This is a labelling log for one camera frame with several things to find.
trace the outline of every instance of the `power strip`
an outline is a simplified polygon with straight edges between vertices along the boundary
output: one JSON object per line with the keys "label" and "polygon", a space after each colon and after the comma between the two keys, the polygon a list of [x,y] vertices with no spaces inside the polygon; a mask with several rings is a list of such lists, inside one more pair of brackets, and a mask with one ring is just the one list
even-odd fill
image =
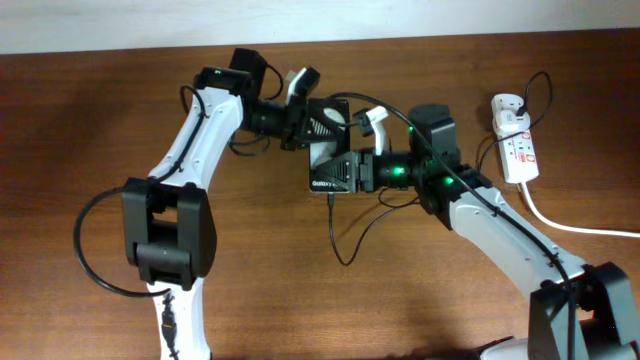
{"label": "power strip", "polygon": [[520,184],[538,177],[538,160],[533,149],[531,118],[528,113],[516,116],[523,100],[518,95],[499,94],[491,100],[493,130],[499,139],[523,132],[499,143],[505,181]]}

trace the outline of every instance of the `robotic hand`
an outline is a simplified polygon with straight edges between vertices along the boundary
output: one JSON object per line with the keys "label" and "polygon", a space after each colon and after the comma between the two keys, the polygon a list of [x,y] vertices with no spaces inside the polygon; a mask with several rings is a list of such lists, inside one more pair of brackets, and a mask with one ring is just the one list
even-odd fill
{"label": "robotic hand", "polygon": [[[202,311],[204,278],[216,250],[207,191],[238,129],[278,138],[283,150],[309,148],[309,187],[315,193],[414,187],[427,213],[480,248],[530,300],[529,339],[492,344],[480,359],[637,359],[640,322],[626,275],[612,263],[587,265],[554,244],[509,207],[486,178],[463,165],[447,106],[419,106],[407,117],[356,93],[309,98],[320,78],[313,68],[297,74],[286,105],[278,105],[259,97],[266,68],[266,61],[247,49],[236,49],[229,68],[204,68],[169,152],[149,179],[129,179],[119,188],[127,258],[152,291],[141,296],[155,297],[163,360],[212,358]],[[347,98],[377,107],[347,122]],[[388,112],[409,126],[411,151],[383,151],[381,121]],[[351,151],[350,126],[375,134],[375,148]],[[176,209],[176,222],[154,217],[166,209]],[[113,290],[84,261],[83,217],[74,234],[76,253],[90,277]],[[576,306],[593,310],[593,318],[579,322]]]}

